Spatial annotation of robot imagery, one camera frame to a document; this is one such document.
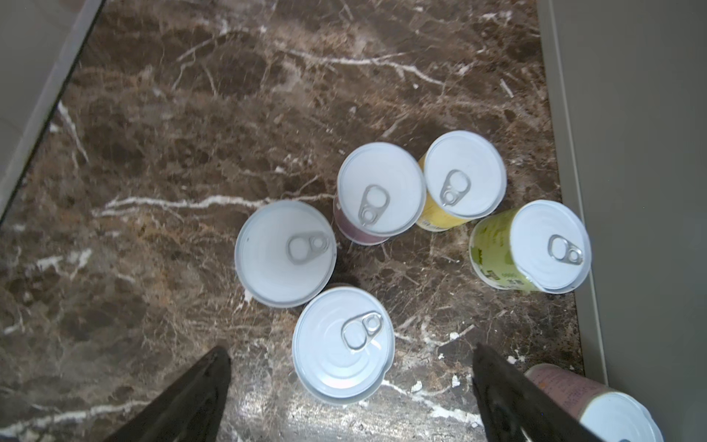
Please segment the tin can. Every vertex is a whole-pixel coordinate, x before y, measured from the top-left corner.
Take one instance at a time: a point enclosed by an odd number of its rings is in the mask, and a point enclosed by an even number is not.
[[[506,167],[484,137],[457,130],[437,138],[420,159],[427,198],[417,225],[430,232],[489,215],[506,194]]]
[[[290,308],[314,298],[329,282],[337,241],[329,221],[314,207],[278,201],[243,224],[234,250],[235,270],[253,298]]]
[[[323,291],[292,338],[297,376],[316,398],[348,405],[371,396],[395,355],[393,324],[378,299],[352,286]]]
[[[525,376],[604,441],[663,441],[648,410],[625,393],[552,364],[533,366]]]
[[[469,254],[479,278],[502,290],[567,293],[582,284],[592,264],[582,221],[545,199],[480,221]]]
[[[376,245],[405,232],[422,213],[422,170],[390,143],[364,144],[344,160],[337,178],[334,220],[359,245]]]

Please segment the white marble vein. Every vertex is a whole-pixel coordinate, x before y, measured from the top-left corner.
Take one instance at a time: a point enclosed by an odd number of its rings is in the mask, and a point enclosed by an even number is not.
[[[424,74],[419,69],[417,69],[417,66],[414,66],[413,64],[400,64],[400,63],[391,62],[391,61],[387,60],[390,57],[396,57],[396,56],[402,55],[402,54],[386,55],[384,57],[376,57],[376,58],[351,59],[351,58],[337,58],[337,57],[319,57],[317,55],[312,55],[312,54],[308,54],[307,52],[301,52],[301,51],[296,51],[296,50],[283,50],[283,51],[287,52],[288,54],[302,57],[312,64],[348,64],[348,65],[352,65],[352,66],[369,66],[369,65],[388,66],[388,67],[392,67],[396,71],[409,72],[410,74],[413,74],[413,75],[417,76],[418,78],[420,78],[421,80],[427,81],[428,83],[437,84],[439,86],[445,85],[445,83],[443,81],[435,80],[434,78]]]
[[[451,333],[449,334],[449,340],[444,341],[439,347],[441,347],[441,346],[443,346],[443,345],[447,345],[447,344],[449,344],[451,341],[456,341],[457,339],[463,337],[463,336],[464,336],[465,334],[467,334],[468,332],[471,332],[475,327],[476,327],[476,326],[472,324],[472,325],[470,325],[469,327],[463,329],[463,330],[461,331],[461,333],[451,332]]]
[[[61,117],[62,117],[62,121],[66,125],[67,129],[69,129],[69,133],[71,134],[71,138],[73,138],[74,143],[76,143],[76,148],[78,149],[79,152],[81,152],[81,155],[83,155],[86,162],[89,163],[88,154],[86,153],[86,150],[83,148],[83,144],[81,143],[81,139],[78,137],[78,132],[76,131],[76,125],[74,124],[74,121],[71,119],[71,115],[69,114],[69,110],[66,108],[66,106],[64,106],[64,104],[62,103],[61,100],[57,104],[57,109],[59,111],[59,115],[61,115]]]
[[[501,88],[503,88],[503,90],[506,91],[506,93],[508,94],[509,97],[511,97],[511,98],[514,97],[513,92],[511,91],[511,89],[510,89],[510,88],[508,87],[508,85],[506,84],[506,81],[503,80],[503,79],[501,79]]]
[[[321,193],[316,195],[303,195],[294,198],[285,198],[292,201],[319,201],[320,199],[333,199],[334,195],[328,193]],[[264,198],[250,200],[243,197],[227,197],[224,195],[212,195],[210,197],[204,198],[201,201],[187,201],[183,199],[181,201],[168,201],[166,199],[148,198],[148,197],[128,197],[124,199],[113,199],[108,202],[103,210],[94,210],[93,215],[99,216],[116,216],[123,215],[128,209],[133,209],[135,206],[153,206],[160,207],[161,209],[207,209],[211,206],[243,206],[248,209],[259,209],[260,207],[266,206],[272,202],[279,201],[279,199]],[[118,207],[131,206],[123,210],[116,210]]]
[[[74,280],[76,278],[76,275],[78,274],[78,271],[86,267],[88,264],[88,259],[90,256],[93,254],[93,251],[91,249],[85,249],[82,250],[81,253],[78,252],[72,252],[69,255],[69,262],[74,264],[78,260],[78,265],[76,265],[76,268],[74,271],[69,275],[70,280]]]
[[[432,402],[429,399],[426,399],[423,395],[420,394],[414,394],[414,393],[408,393],[407,391],[403,390],[402,388],[398,387],[395,384],[392,384],[388,380],[383,380],[382,384],[385,387],[392,388],[393,390],[397,391],[401,395],[405,397],[409,397],[410,399],[413,400],[413,402],[418,402],[419,404],[423,404],[429,408],[431,408],[430,412],[430,417],[442,417],[445,419],[454,419],[455,421],[462,422],[463,424],[470,424],[473,428],[476,428],[478,426],[483,426],[483,422],[481,422],[481,415],[480,414],[475,414],[475,413],[469,413],[464,410],[455,408],[455,409],[447,409],[442,407],[436,402]]]
[[[47,429],[54,424],[68,424],[81,422],[91,417],[111,413],[127,413],[134,407],[147,405],[149,402],[141,400],[131,400],[122,405],[96,405],[87,410],[52,414],[44,417],[36,417],[27,421],[15,422],[10,426],[0,429],[0,436],[17,438],[27,429]]]
[[[10,325],[9,327],[5,327],[2,330],[2,334],[7,336],[11,335],[12,333],[16,332],[17,330],[22,330],[23,332],[25,331],[25,321],[22,318],[22,312],[20,312],[20,309],[17,309],[17,314],[20,317],[20,320],[15,322],[14,325]]]

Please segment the brown marble floor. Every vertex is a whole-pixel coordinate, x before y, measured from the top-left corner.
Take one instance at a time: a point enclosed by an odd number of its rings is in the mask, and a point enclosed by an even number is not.
[[[582,371],[573,296],[484,286],[472,224],[369,248],[337,232],[332,281],[376,295],[397,333],[387,384],[347,408],[293,373],[301,308],[245,299],[233,269],[256,207],[330,219],[338,168],[369,141],[419,158],[478,132],[508,168],[502,209],[559,200],[533,1],[109,1],[59,110],[0,231],[6,433],[98,441],[217,342],[222,441],[482,441],[476,342]]]

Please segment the pull ring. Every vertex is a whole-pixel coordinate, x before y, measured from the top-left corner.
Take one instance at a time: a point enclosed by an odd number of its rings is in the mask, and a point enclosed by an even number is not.
[[[565,253],[560,257],[555,256],[552,251],[552,245],[555,240],[560,240],[565,245]],[[561,235],[553,235],[550,237],[550,241],[547,243],[547,252],[554,260],[564,262],[565,264],[581,265],[584,262],[584,253],[582,250]]]
[[[346,339],[346,329],[352,324],[361,324],[366,331],[366,341],[361,345],[354,346]],[[346,348],[351,350],[351,353],[358,353],[370,344],[376,336],[383,330],[383,316],[379,312],[368,312],[359,316],[355,316],[341,326],[341,340],[344,341]]]
[[[465,181],[466,186],[463,189],[457,189],[452,184],[452,177],[458,177]],[[447,178],[444,180],[442,192],[440,193],[440,201],[443,206],[454,206],[464,196],[469,193],[472,188],[472,180],[469,176],[459,169],[450,170]]]
[[[296,244],[293,244],[295,241],[298,241],[298,243],[305,243],[305,247],[307,248],[306,255],[301,256],[301,252],[296,255],[293,253],[293,250],[297,248]],[[327,238],[324,232],[304,232],[296,233],[287,240],[285,253],[287,254],[287,258],[290,262],[296,265],[302,265],[326,252],[327,248],[329,248],[329,238]]]
[[[373,191],[374,194],[382,195],[385,198],[383,205],[374,204],[368,198],[368,193]],[[361,222],[362,226],[370,226],[376,223],[383,212],[388,208],[390,204],[390,194],[383,187],[372,184],[369,185],[366,190],[363,191],[363,198],[361,198],[361,208],[358,210],[358,220]]]

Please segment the white can lid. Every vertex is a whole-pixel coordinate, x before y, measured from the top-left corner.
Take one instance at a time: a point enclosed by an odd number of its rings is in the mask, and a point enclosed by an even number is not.
[[[327,285],[337,261],[337,242],[317,209],[278,201],[245,222],[234,256],[238,278],[255,299],[290,308],[306,303]]]
[[[496,210],[506,194],[506,167],[484,137],[457,130],[437,138],[425,156],[427,190],[438,206],[464,219]]]
[[[515,266],[547,293],[577,288],[592,265],[589,235],[566,206],[538,199],[523,206],[510,227]]]
[[[364,144],[339,169],[341,210],[362,231],[393,236],[410,228],[425,206],[425,182],[417,161],[390,143]]]
[[[648,410],[622,392],[596,397],[582,413],[580,423],[607,442],[663,442]]]
[[[292,339],[302,384],[338,405],[372,395],[390,369],[395,336],[378,299],[350,286],[326,290],[305,308]]]

